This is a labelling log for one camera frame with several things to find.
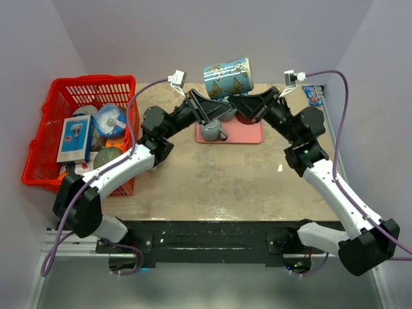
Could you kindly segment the blue butterfly mug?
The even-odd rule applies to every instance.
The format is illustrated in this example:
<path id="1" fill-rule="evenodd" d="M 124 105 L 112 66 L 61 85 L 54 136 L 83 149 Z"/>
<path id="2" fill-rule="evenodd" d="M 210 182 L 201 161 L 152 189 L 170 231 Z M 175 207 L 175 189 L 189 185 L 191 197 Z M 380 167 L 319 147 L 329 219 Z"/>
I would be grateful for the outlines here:
<path id="1" fill-rule="evenodd" d="M 254 89 L 248 57 L 205 67 L 203 80 L 207 94 L 213 100 L 221 100 L 233 95 L 244 95 Z"/>

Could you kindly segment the white speckled mug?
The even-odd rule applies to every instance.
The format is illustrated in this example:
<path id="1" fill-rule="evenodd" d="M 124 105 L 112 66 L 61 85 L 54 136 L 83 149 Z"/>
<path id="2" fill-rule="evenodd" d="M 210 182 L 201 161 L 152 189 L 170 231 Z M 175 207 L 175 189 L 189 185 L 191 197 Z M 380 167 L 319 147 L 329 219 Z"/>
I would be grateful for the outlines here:
<path id="1" fill-rule="evenodd" d="M 159 166 L 158 166 L 158 165 L 150 168 L 149 171 L 153 173 L 153 172 L 155 172 L 157 169 L 159 169 Z"/>

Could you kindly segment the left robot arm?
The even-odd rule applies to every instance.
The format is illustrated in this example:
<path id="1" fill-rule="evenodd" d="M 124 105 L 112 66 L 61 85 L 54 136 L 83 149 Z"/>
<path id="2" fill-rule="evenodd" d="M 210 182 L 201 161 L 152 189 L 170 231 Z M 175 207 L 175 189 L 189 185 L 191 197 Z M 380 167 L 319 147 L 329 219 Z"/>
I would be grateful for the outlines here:
<path id="1" fill-rule="evenodd" d="M 110 240 L 118 252 L 133 246 L 133 237 L 119 219 L 104 216 L 101 203 L 122 184 L 161 164 L 174 145 L 169 138 L 197 122 L 209 124 L 232 110 L 228 102 L 210 100 L 192 89 L 172 113 L 152 106 L 144 113 L 142 136 L 122 155 L 79 176 L 67 174 L 57 193 L 53 212 L 59 227 L 80 238 L 91 235 Z"/>

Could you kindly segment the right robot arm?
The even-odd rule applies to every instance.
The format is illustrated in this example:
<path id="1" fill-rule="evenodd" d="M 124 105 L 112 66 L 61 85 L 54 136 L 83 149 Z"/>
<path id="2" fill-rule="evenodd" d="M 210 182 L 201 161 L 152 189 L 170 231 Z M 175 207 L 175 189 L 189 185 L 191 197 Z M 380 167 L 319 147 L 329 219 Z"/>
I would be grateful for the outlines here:
<path id="1" fill-rule="evenodd" d="M 320 109 L 308 106 L 294 115 L 275 87 L 257 95 L 230 96 L 228 101 L 244 118 L 264 120 L 289 142 L 289 167 L 323 197 L 343 226 L 335 230 L 312 220 L 298 221 L 286 238 L 292 252 L 313 247 L 333 254 L 355 276 L 393 257 L 400 227 L 369 208 L 334 170 L 317 140 L 326 131 Z"/>

